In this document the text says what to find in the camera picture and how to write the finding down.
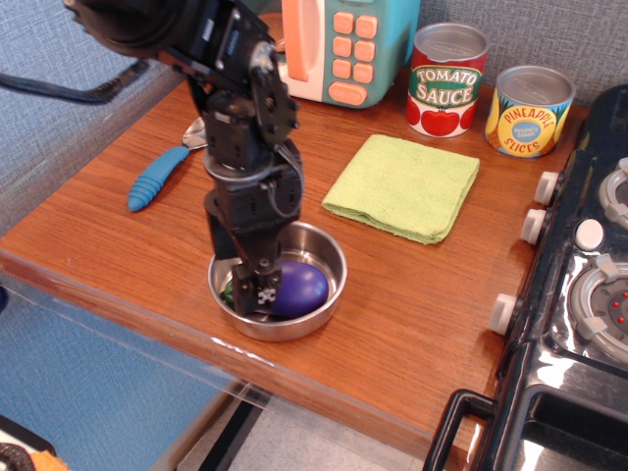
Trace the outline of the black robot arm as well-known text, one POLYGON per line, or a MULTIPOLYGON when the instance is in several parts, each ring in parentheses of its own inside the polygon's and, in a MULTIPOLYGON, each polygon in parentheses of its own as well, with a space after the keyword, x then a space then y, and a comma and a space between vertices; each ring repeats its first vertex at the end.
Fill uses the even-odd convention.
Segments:
POLYGON ((106 48, 187 76, 207 139, 205 199, 217 258, 232 269, 236 313, 269 309, 282 281, 279 236, 300 214, 304 176, 289 96, 267 25, 239 1, 71 1, 106 48))

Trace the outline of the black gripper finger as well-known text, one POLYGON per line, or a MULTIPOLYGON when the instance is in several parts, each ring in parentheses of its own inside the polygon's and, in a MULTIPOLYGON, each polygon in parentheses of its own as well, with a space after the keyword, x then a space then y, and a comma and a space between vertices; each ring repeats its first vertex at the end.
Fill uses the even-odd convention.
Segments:
POLYGON ((238 258, 239 254, 236 245, 219 217, 211 212, 207 212, 207 220, 215 258, 217 260, 238 258))
POLYGON ((276 304, 281 281, 282 270, 278 264, 267 273, 257 273, 243 263, 234 265, 232 283, 235 313, 270 313, 276 304))

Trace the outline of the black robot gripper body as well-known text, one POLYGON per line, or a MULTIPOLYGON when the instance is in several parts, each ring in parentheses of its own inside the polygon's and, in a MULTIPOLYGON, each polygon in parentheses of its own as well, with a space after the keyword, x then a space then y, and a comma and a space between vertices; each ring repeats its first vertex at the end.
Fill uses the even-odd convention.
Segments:
POLYGON ((219 217, 241 262, 257 273, 267 273, 278 264, 281 230, 300 215, 303 192, 302 169, 279 164, 250 180, 216 179, 204 207, 206 214, 219 217))

